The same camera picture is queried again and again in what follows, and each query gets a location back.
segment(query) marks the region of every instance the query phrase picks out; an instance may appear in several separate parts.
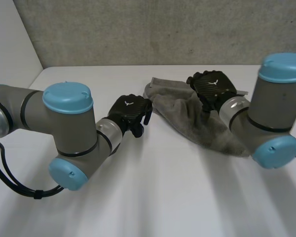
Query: black band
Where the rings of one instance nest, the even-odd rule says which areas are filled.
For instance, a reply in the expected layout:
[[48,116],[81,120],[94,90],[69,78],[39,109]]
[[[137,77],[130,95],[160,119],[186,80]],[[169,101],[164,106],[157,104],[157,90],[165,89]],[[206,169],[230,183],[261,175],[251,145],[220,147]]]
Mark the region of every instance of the black band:
[[264,131],[268,131],[268,132],[278,132],[278,133],[282,133],[282,132],[289,132],[292,127],[287,127],[287,128],[273,128],[273,127],[266,127],[266,126],[263,126],[255,121],[253,121],[249,115],[248,115],[248,121],[254,126],[254,127],[257,127],[259,129],[262,129]]
[[98,145],[98,141],[88,150],[84,151],[84,152],[78,152],[78,153],[64,153],[61,152],[60,150],[57,149],[58,153],[64,157],[80,157],[80,156],[84,156],[88,153],[90,153],[91,151],[93,151]]
[[236,118],[240,113],[242,113],[243,111],[246,111],[246,110],[248,110],[248,109],[249,109],[249,107],[242,108],[241,110],[239,110],[237,113],[235,113],[235,114],[232,116],[231,120],[229,121],[229,130],[230,130],[230,131],[231,131],[232,122],[235,120],[235,118]]
[[9,113],[9,111],[5,108],[5,106],[3,104],[1,104],[1,103],[0,103],[0,109],[4,113],[6,119],[8,120],[8,124],[9,124],[9,132],[8,133],[11,133],[13,131],[13,119],[12,119],[12,116]]
[[25,99],[23,100],[23,103],[22,103],[22,106],[21,106],[21,112],[20,112],[20,117],[21,117],[21,122],[23,124],[23,126],[27,129],[27,130],[31,130],[28,126],[28,124],[26,123],[26,120],[25,120],[25,108],[26,108],[26,105],[28,103],[28,101],[30,100],[30,98],[35,94],[39,92],[39,90],[34,90],[32,91],[31,93],[29,93]]
[[100,134],[106,140],[106,142],[108,143],[108,145],[110,147],[110,154],[111,154],[112,153],[112,143],[111,143],[111,141],[109,140],[109,138],[103,132],[97,130],[97,133]]

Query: black cable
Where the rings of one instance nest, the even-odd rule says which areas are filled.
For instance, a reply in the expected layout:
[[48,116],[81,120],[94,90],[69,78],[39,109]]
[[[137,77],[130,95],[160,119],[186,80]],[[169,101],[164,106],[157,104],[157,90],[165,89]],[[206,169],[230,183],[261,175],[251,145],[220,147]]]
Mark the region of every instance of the black cable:
[[11,171],[6,163],[5,149],[1,143],[0,143],[0,154],[1,154],[1,160],[2,160],[3,167],[12,181],[2,172],[1,169],[0,169],[0,179],[16,193],[26,196],[26,197],[31,197],[34,199],[42,199],[45,197],[50,197],[55,194],[58,194],[59,192],[61,192],[64,189],[59,185],[51,190],[48,190],[48,191],[33,190],[33,189],[30,189],[30,188],[24,186],[11,173]]

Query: gray cloth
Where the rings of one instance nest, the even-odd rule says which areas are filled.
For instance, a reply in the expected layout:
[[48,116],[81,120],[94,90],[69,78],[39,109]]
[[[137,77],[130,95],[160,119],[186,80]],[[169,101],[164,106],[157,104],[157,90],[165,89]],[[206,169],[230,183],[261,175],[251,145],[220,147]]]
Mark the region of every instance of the gray cloth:
[[145,87],[144,97],[152,101],[155,113],[190,141],[226,155],[249,155],[216,111],[202,111],[196,92],[185,82],[152,78]]

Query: logo on robotic hand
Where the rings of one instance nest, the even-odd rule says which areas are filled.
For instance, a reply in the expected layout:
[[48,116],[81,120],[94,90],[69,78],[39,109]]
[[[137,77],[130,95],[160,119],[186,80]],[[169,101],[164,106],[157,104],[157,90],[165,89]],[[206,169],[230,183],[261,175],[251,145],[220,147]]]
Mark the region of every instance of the logo on robotic hand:
[[216,80],[216,82],[209,82],[208,84],[212,84],[212,85],[217,85],[218,80]]
[[129,105],[132,105],[134,102],[132,102],[132,103],[127,103],[126,101],[125,101],[125,105],[126,106],[129,106]]

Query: white wall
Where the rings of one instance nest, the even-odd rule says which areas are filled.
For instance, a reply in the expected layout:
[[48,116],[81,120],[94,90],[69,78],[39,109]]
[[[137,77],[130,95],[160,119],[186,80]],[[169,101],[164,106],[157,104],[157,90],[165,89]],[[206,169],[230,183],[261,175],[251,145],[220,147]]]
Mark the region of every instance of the white wall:
[[28,87],[42,66],[12,0],[0,0],[0,84]]

